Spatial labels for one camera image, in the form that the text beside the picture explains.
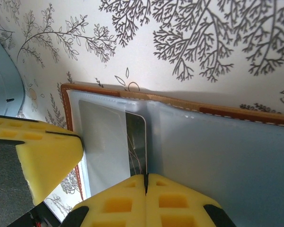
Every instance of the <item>yellow foam block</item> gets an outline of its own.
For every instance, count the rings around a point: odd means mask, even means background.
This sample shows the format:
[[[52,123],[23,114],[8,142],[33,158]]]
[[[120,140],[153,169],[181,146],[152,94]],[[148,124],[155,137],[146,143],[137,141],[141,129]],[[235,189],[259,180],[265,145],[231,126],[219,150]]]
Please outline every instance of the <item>yellow foam block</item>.
[[[145,227],[143,175],[135,175],[79,203],[89,207],[81,227]]]
[[[147,227],[215,227],[203,208],[213,199],[157,174],[149,174]]]
[[[45,122],[0,118],[0,140],[20,141],[16,151],[33,203],[41,203],[80,162],[83,147],[72,131]]]

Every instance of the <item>wallpaper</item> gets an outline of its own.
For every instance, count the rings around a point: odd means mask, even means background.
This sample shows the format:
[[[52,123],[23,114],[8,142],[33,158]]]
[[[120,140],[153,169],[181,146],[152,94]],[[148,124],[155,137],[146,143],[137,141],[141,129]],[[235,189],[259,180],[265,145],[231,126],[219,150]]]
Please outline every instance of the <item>wallpaper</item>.
[[[0,43],[20,117],[66,127],[65,82],[284,114],[284,0],[0,0]],[[69,182],[48,198],[62,219]]]

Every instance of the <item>botanical wallpaper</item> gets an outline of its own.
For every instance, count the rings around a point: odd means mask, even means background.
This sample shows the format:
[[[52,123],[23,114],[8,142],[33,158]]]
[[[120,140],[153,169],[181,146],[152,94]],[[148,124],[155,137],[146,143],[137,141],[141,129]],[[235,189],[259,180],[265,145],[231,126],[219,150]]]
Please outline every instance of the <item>botanical wallpaper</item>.
[[[18,117],[66,128],[60,85],[81,82],[284,114],[284,0],[0,0],[0,43]],[[45,202],[80,200],[71,172]]]

